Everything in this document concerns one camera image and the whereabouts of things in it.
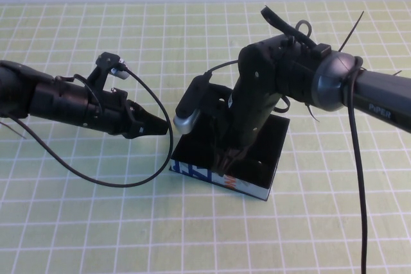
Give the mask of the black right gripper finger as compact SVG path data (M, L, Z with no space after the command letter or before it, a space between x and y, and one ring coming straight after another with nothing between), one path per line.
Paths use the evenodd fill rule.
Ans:
M222 172L224 175L230 173L230 168L237 162L241 161L247 155L249 147L233 148L227 147L223 150L222 155Z
M238 150L234 148L220 149L214 152L214 171L228 172L232 163L238 156Z

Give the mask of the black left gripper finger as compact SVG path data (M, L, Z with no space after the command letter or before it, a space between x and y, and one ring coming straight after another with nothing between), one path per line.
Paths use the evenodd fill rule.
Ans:
M145 123L142 127L142 136L156 136L156 135L166 135L168 132L167 122L161 123Z
M146 129L168 129L166 120L149 113L141 106L137 108L137 120L142 122Z

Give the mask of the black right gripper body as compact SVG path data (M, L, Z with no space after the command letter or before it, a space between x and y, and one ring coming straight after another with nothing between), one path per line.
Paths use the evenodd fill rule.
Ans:
M281 56L274 37L241 49L239 77L229 100L229 138L235 148L246 148L257 138L281 95L275 88L275 67Z

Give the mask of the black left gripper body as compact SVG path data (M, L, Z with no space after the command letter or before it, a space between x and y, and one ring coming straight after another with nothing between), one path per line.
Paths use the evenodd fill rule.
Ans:
M143 108L127 96L122 90L91 96L91 129L126 139L143 136Z

